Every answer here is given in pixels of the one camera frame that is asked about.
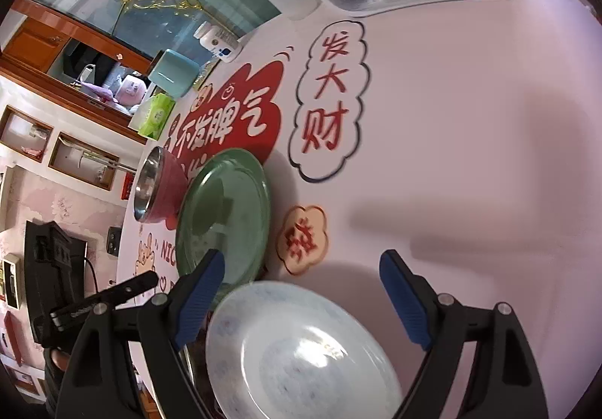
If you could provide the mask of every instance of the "pink floral wallpaper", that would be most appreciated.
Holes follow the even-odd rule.
[[[79,191],[59,185],[20,167],[15,167],[10,187],[6,216],[7,230],[0,232],[0,256],[12,253],[23,258],[25,222],[56,221],[68,234],[88,241],[88,258],[94,265],[99,289],[115,280],[117,259],[106,253],[106,232],[110,226],[121,226],[125,208],[104,202]],[[85,268],[85,292],[94,293],[94,281]],[[34,343],[29,327],[25,295],[19,311],[9,309],[19,348],[25,364],[43,369],[42,348]]]

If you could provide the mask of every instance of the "blue gripper pad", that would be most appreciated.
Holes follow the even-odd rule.
[[[428,350],[433,336],[429,331],[429,313],[413,287],[416,276],[393,249],[380,256],[379,274],[410,341]]]
[[[206,266],[204,271],[200,268],[201,266]],[[222,284],[225,271],[224,255],[215,249],[210,249],[199,266],[186,277],[198,278],[198,281],[188,298],[185,299],[177,316],[178,323],[173,339],[177,351],[196,339],[211,302]]]

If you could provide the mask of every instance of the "stainless steel bowl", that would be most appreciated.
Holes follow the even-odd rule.
[[[134,218],[145,222],[157,197],[157,188],[163,170],[163,148],[156,146],[150,152],[138,176],[134,194]]]

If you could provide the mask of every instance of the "hand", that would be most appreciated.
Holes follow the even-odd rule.
[[[67,371],[67,367],[69,365],[70,355],[65,353],[64,351],[59,351],[58,349],[53,349],[50,352],[50,357],[52,358],[52,362],[61,370],[62,372]]]

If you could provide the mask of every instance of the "pink tablecloth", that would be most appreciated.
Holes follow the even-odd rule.
[[[351,312],[405,391],[422,354],[380,286],[383,250],[464,304],[510,302],[560,419],[602,362],[601,56],[602,28],[577,0],[436,3],[360,21],[322,6],[257,29],[178,102],[160,144],[189,177],[227,147],[260,159],[270,276]],[[119,280],[154,267],[168,291],[174,240],[136,223],[130,200]],[[134,363],[148,381],[139,349]]]

